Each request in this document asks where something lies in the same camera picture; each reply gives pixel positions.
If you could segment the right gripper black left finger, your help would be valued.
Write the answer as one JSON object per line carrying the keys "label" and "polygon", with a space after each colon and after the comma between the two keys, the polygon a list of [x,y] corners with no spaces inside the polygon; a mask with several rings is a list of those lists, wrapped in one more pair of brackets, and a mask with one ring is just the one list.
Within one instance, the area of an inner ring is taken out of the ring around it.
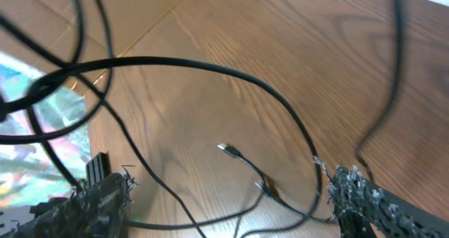
{"label": "right gripper black left finger", "polygon": [[84,185],[69,197],[54,197],[29,207],[30,220],[20,220],[15,209],[2,210],[2,237],[122,237],[126,207],[135,179],[112,173],[94,185]]}

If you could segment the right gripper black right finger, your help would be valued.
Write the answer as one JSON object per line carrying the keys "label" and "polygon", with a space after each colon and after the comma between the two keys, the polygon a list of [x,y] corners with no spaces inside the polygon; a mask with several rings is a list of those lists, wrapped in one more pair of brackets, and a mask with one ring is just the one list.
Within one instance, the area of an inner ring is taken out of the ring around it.
{"label": "right gripper black right finger", "polygon": [[448,221],[434,216],[367,180],[357,169],[337,167],[330,179],[342,237],[448,238]]}

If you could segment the black mounting rail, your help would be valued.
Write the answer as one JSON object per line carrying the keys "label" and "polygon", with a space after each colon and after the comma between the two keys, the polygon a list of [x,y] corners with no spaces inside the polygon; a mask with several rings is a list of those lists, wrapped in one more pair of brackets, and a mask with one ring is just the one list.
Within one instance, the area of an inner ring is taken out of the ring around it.
{"label": "black mounting rail", "polygon": [[107,153],[99,152],[86,164],[86,180],[88,186],[100,182],[111,173],[109,155]]}

